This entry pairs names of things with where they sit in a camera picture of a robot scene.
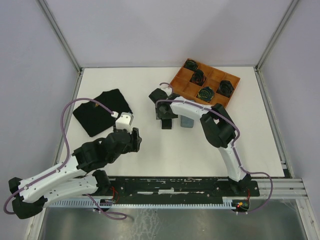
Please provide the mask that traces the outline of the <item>black glasses case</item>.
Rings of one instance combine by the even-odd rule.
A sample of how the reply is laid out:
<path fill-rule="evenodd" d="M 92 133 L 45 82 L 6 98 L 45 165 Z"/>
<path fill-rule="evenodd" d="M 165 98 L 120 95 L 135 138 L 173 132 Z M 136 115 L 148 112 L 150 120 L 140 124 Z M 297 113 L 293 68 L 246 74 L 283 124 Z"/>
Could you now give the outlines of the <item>black glasses case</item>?
<path fill-rule="evenodd" d="M 173 128 L 172 119 L 162 119 L 161 120 L 161 129 L 162 130 L 171 130 Z"/>

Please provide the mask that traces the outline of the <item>grey-blue glasses case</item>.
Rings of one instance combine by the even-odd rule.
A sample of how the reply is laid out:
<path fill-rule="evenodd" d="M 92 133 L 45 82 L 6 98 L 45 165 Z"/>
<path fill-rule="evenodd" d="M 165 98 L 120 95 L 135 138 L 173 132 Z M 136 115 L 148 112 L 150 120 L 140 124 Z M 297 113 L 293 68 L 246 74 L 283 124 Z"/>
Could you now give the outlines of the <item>grey-blue glasses case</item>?
<path fill-rule="evenodd" d="M 194 127 L 194 120 L 192 118 L 181 115 L 180 116 L 180 126 L 182 128 L 191 129 Z"/>

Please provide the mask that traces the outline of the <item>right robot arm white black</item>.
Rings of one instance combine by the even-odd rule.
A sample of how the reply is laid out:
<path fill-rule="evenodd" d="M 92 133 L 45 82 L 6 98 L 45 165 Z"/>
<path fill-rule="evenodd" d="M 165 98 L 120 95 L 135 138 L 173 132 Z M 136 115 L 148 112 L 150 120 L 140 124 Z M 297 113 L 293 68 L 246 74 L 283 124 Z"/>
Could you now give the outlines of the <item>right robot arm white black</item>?
<path fill-rule="evenodd" d="M 231 193 L 240 196 L 247 191 L 252 178 L 243 169 L 235 146 L 240 131 L 220 103 L 213 106 L 199 104 L 176 93 L 169 95 L 160 88 L 151 92 L 149 98 L 155 104 L 156 117 L 162 121 L 175 119 L 178 116 L 199 121 L 206 140 L 217 148 L 222 156 Z"/>

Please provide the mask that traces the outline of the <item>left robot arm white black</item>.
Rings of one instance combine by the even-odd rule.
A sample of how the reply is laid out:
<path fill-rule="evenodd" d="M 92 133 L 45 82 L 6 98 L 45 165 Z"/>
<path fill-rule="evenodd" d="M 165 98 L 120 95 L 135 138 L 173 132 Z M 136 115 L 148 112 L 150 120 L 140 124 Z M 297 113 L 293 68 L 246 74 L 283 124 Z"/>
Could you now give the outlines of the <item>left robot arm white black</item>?
<path fill-rule="evenodd" d="M 9 180 L 12 212 L 19 219 L 39 214 L 53 203 L 80 195 L 105 196 L 112 185 L 103 168 L 120 155 L 137 153 L 142 138 L 139 129 L 114 129 L 107 137 L 86 142 L 64 162 L 44 172 Z"/>

